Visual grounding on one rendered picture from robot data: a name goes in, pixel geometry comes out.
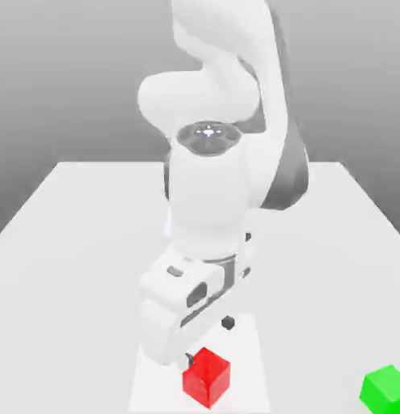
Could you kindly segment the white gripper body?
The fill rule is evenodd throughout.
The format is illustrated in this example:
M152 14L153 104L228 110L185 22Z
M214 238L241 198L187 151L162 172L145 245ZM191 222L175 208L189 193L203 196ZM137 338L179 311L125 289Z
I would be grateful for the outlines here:
M139 319L141 347L152 361L171 365L224 317L235 314L241 303L241 283L191 309L176 310L145 298Z

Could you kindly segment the small red cube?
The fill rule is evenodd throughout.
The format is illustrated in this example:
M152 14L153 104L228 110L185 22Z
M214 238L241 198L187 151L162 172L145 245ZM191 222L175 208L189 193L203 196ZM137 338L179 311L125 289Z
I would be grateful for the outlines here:
M230 362L203 347L182 373L183 391L210 409L229 389L230 376Z

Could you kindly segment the small green cube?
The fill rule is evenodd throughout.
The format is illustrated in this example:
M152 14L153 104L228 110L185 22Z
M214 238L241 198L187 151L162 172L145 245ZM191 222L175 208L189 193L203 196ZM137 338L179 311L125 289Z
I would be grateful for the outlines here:
M387 365L366 374L360 401L372 414L400 414L400 371Z

